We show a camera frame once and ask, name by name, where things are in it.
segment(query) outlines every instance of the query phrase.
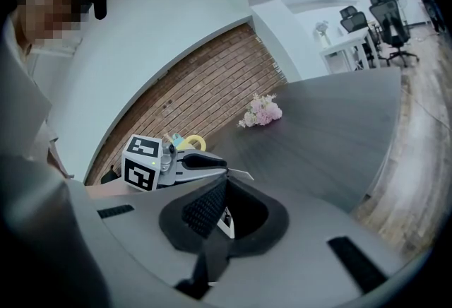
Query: red brick wall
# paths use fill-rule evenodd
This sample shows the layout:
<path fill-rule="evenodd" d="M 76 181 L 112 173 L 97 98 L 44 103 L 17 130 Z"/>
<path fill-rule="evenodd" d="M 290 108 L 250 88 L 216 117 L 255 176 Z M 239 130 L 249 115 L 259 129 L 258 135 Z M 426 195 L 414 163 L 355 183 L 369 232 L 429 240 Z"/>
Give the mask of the red brick wall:
<path fill-rule="evenodd" d="M 205 43 L 175 64 L 139 97 L 115 126 L 93 163 L 86 184 L 118 169 L 131 134 L 207 137 L 251 101 L 286 83 L 272 56 L 247 24 Z"/>

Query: wooden floor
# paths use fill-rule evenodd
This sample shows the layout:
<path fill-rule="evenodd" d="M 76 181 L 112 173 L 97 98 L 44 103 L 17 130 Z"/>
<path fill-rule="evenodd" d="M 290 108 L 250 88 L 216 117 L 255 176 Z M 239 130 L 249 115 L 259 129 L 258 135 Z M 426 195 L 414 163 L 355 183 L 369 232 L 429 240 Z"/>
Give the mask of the wooden floor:
<path fill-rule="evenodd" d="M 411 259 L 428 249 L 451 208 L 452 42 L 429 26 L 412 29 L 403 69 L 400 121 L 371 197 L 353 213 Z M 383 48 L 387 57 L 393 49 Z M 391 68 L 402 66 L 399 58 Z"/>

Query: curved table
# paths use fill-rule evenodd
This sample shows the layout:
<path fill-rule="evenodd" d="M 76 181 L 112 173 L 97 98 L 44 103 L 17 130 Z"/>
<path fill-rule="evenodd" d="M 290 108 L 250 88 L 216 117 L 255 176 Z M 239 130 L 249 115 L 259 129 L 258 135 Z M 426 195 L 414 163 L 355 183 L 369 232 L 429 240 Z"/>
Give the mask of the curved table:
<path fill-rule="evenodd" d="M 398 123 L 400 69 L 341 73 L 280 86 L 282 118 L 207 138 L 209 151 L 258 182 L 352 211 L 374 187 Z"/>

